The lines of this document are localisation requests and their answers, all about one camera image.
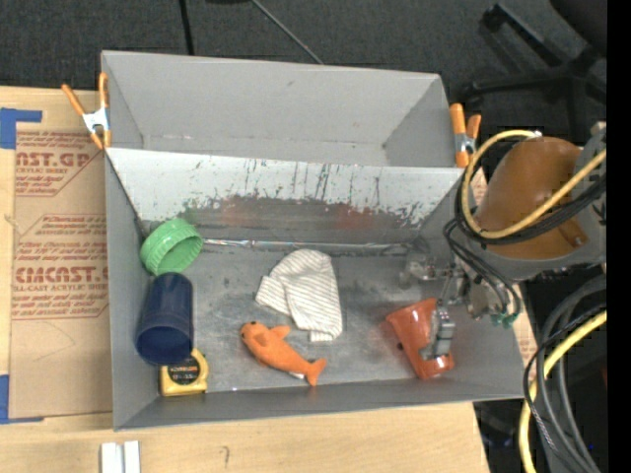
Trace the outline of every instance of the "clamp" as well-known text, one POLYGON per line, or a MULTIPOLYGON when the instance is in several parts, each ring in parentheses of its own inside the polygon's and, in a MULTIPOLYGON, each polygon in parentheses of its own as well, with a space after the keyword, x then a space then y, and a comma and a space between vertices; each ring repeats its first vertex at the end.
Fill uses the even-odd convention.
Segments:
POLYGON ((90 130, 90 138, 95 145, 101 151, 105 147, 109 147, 111 145, 111 130, 109 128, 109 92, 107 90, 107 74, 102 72, 99 76, 99 100, 101 107, 96 112, 87 113, 75 95, 75 92, 67 84, 61 85, 61 91, 66 94, 75 111, 83 117, 88 130, 90 130))
POLYGON ((456 143, 456 165, 460 169, 465 169, 469 164, 470 156, 475 152, 475 140, 480 130, 482 116, 474 114, 465 123, 464 110, 461 103, 452 103, 450 105, 450 116, 452 117, 456 143))

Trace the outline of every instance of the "black chair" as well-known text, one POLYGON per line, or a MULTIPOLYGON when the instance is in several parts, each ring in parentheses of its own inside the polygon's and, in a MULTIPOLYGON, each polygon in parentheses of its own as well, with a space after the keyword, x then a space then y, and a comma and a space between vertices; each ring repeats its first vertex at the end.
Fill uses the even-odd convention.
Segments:
POLYGON ((460 87, 460 101, 469 101, 485 93, 541 87, 554 100, 564 96, 567 102, 570 140, 584 144, 596 121, 587 117, 588 98, 606 107, 606 82, 593 75, 593 67, 607 53, 607 0, 549 0, 552 7, 587 43, 576 57, 569 57, 552 40, 539 36, 505 5, 488 9, 481 25, 490 33, 504 24, 545 62, 540 70, 524 71, 498 79, 473 80, 460 87))

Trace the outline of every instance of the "gray carpet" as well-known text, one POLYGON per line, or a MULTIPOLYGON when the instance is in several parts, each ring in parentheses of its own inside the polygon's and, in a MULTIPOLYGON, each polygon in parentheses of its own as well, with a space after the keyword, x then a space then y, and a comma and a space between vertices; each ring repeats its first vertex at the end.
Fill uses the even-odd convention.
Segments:
MULTIPOLYGON (((495 2, 570 54, 584 45, 547 0, 259 1, 322 62, 439 73, 450 101, 472 78, 537 65, 519 43, 517 64, 504 62, 497 40, 480 32, 479 19, 495 2)), ((186 3, 197 55, 314 62, 249 0, 186 3)), ((0 0, 0 9, 4 85, 93 89, 103 49, 186 54, 177 0, 0 0)), ((599 67, 604 76, 606 65, 599 67)), ((568 134, 564 104, 539 92, 488 95, 465 108, 482 112, 483 135, 506 127, 568 134)), ((605 117, 603 107, 590 112, 593 120, 605 117)))

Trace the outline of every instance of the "yellow cable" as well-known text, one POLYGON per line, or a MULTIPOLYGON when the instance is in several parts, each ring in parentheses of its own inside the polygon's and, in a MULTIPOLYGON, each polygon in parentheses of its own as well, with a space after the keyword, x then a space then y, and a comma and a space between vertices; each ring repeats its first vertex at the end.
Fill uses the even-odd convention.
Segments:
POLYGON ((540 136, 538 133, 534 133, 533 131, 527 130, 509 130, 504 131, 502 133, 498 133, 493 138, 487 140, 482 147, 471 157, 471 161, 469 162, 466 171, 464 172, 464 178, 462 179, 462 191, 460 196, 460 202, 462 204, 462 213, 464 218, 466 219, 466 223, 469 227, 478 233, 481 237, 485 238, 502 238, 507 237, 508 235, 512 235, 513 233, 518 232, 519 230, 531 225, 537 219, 539 219, 543 214, 545 214, 548 210, 550 210, 554 205, 560 202, 563 197, 570 192, 585 176, 588 175, 593 169, 595 169, 598 165, 600 165, 604 159, 606 158, 606 149, 600 151, 596 156, 594 156, 584 167, 582 167, 570 180, 568 180, 563 187, 561 187, 558 191, 556 191, 548 200, 545 201, 540 207, 532 211, 528 216, 523 218, 521 221, 514 223, 513 225, 504 228, 502 230, 497 230, 493 232, 484 231, 482 227, 480 227, 473 219, 469 208, 469 197, 468 197, 468 188, 471 182, 471 177, 473 176, 473 170, 477 162, 480 160, 482 155, 486 152, 486 150, 491 147, 493 144, 498 142, 499 140, 504 140, 509 137, 527 137, 533 138, 540 136))
MULTIPOLYGON (((568 352, 572 347, 579 343, 583 338, 589 335, 592 331, 605 324, 607 321, 607 311, 602 311, 595 317, 592 317, 585 324, 576 328, 570 336, 568 336, 563 342, 561 342, 545 359, 543 363, 543 375, 548 376, 554 365, 568 352)), ((532 401, 536 398, 537 385, 536 380, 533 380, 528 390, 532 401)), ((528 438, 528 427, 530 421, 530 407, 527 401, 522 407, 522 414, 520 415, 520 456, 522 457, 522 464, 526 470, 526 473, 536 473, 536 468, 532 462, 532 455, 530 454, 530 444, 528 438)))

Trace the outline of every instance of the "gray bin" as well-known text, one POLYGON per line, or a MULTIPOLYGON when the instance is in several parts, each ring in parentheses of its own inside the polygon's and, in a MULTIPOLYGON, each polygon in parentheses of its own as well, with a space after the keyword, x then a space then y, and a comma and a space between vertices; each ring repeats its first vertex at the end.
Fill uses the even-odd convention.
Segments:
POLYGON ((420 380, 385 322, 443 285, 398 286, 409 244, 450 257, 461 170, 438 75, 110 51, 103 70, 115 429, 522 397, 512 330, 453 308, 456 367, 420 380), (133 338, 151 279, 140 246, 173 217, 206 240, 184 274, 210 376, 205 394, 165 398, 133 338), (239 337, 250 320, 294 325, 253 297, 301 247, 331 255, 344 321, 330 343, 287 338, 327 358, 317 387, 260 367, 239 337))

